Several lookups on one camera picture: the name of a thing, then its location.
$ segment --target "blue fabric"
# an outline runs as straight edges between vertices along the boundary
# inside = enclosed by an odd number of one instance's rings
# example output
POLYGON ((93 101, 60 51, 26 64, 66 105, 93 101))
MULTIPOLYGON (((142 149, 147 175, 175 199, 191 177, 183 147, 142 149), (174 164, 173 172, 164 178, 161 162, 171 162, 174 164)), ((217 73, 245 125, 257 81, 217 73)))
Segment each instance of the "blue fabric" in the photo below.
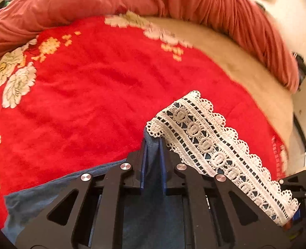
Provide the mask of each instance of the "blue fabric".
MULTIPOLYGON (((145 131, 148 168, 142 195, 127 196, 124 208, 123 249, 184 248, 184 225, 181 196, 165 196, 157 152, 159 140, 145 131)), ((124 160, 75 172, 40 186, 5 196, 9 215, 3 233, 15 243, 27 222, 35 218, 73 179, 89 172, 105 174, 124 160)))

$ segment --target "beige fabric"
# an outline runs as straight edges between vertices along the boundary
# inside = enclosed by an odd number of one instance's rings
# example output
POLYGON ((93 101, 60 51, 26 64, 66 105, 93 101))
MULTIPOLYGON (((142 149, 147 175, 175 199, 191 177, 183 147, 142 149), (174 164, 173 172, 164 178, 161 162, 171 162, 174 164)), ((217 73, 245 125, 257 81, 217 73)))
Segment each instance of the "beige fabric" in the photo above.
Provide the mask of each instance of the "beige fabric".
POLYGON ((217 63, 231 79, 245 87, 289 147, 293 113, 291 94, 265 66, 227 36, 205 26, 166 18, 146 19, 192 43, 217 63))

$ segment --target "white lace ribbon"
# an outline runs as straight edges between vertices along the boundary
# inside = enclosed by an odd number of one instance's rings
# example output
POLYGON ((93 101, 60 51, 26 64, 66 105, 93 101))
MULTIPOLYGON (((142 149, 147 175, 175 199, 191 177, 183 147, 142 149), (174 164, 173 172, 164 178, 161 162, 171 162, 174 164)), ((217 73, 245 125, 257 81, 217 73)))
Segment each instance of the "white lace ribbon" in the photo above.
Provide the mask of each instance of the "white lace ribbon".
POLYGON ((286 224, 298 209, 297 199, 292 199, 291 191, 281 191, 260 158, 225 125, 225 118, 213 112, 213 104, 192 91, 160 111, 146 129, 153 137, 164 137, 182 162, 202 174, 226 175, 276 224, 286 224))

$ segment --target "silver screw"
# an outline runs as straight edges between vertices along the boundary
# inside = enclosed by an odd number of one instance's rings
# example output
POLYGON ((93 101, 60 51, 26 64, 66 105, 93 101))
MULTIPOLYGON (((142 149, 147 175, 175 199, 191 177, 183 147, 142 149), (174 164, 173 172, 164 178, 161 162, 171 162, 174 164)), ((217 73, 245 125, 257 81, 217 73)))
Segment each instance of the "silver screw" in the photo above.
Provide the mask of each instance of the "silver screw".
POLYGON ((123 170, 128 170, 130 168, 131 168, 131 164, 129 164, 129 163, 121 164, 121 169, 123 169, 123 170))
POLYGON ((177 164, 176 168, 178 170, 186 170, 187 169, 187 165, 185 165, 185 164, 177 164))
POLYGON ((82 181, 86 182, 86 181, 89 181, 92 178, 92 176, 89 173, 85 173, 80 178, 82 181))
POLYGON ((225 182, 226 181, 226 176, 224 176, 223 174, 218 174, 216 176, 216 179, 219 181, 219 182, 225 182))

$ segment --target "bed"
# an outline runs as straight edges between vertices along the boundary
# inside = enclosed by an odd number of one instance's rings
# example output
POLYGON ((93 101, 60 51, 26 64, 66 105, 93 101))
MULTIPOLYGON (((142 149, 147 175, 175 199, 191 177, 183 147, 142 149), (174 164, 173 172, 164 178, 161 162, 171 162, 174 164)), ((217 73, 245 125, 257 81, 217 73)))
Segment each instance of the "bed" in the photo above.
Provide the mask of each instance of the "bed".
MULTIPOLYGON (((124 159, 146 123, 159 135, 154 116, 186 95, 211 101, 214 119, 269 182, 285 176, 297 67, 255 4, 30 1, 0 10, 0 228, 10 208, 3 197, 124 159)), ((285 201, 287 220, 297 203, 285 201)))

